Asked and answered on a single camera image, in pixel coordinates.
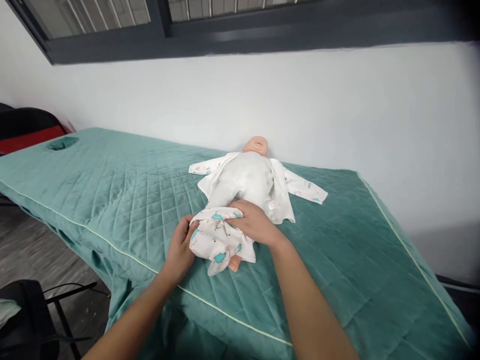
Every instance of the person's arm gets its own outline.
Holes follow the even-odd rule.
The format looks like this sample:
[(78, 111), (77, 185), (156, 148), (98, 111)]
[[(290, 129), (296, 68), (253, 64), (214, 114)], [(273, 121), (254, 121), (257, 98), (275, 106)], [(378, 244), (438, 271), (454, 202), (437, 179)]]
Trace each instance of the person's arm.
[(245, 200), (234, 201), (230, 207), (239, 209), (243, 217), (225, 221), (270, 249), (297, 358), (358, 359), (357, 352), (290, 240), (260, 207)]
[(189, 227), (193, 215), (185, 216), (170, 240), (168, 254), (160, 273), (142, 292), (122, 317), (90, 349), (83, 359), (136, 359), (172, 290), (192, 266), (195, 255), (190, 250), (190, 237), (198, 227)]

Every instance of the baby sleeve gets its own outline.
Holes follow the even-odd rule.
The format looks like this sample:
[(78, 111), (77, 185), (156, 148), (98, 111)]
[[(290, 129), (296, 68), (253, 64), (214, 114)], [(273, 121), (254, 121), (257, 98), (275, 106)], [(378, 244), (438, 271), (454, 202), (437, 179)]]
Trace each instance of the baby sleeve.
[(313, 182), (305, 180), (286, 167), (283, 168), (283, 174), (285, 175), (286, 188), (290, 194), (317, 204), (322, 204), (326, 199), (328, 192)]
[(220, 163), (223, 161), (225, 156), (216, 157), (214, 159), (197, 162), (190, 165), (188, 172), (195, 175), (209, 175), (218, 169)]

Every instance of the teal quilted cover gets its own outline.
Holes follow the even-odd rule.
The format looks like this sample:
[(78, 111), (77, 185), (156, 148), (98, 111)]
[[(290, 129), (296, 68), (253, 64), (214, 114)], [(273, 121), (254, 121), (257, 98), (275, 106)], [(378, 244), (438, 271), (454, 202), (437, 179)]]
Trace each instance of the teal quilted cover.
[[(112, 292), (110, 327), (162, 268), (179, 219), (207, 203), (189, 165), (224, 154), (91, 128), (0, 157), (0, 192), (98, 273)], [(329, 194), (323, 205), (291, 195), (296, 223), (279, 228), (360, 358), (468, 353), (465, 319), (367, 183), (354, 171), (284, 165)], [(294, 358), (271, 255), (255, 251), (257, 263), (214, 277), (197, 258), (141, 357)]]

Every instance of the doll head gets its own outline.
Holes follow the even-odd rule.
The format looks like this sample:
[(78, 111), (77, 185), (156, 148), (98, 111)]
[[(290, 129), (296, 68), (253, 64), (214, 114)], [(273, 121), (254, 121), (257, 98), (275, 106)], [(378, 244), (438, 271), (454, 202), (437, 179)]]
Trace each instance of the doll head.
[(253, 151), (259, 153), (263, 157), (267, 156), (267, 151), (269, 150), (269, 143), (266, 138), (261, 136), (254, 136), (250, 139), (249, 142), (243, 148), (243, 152)]

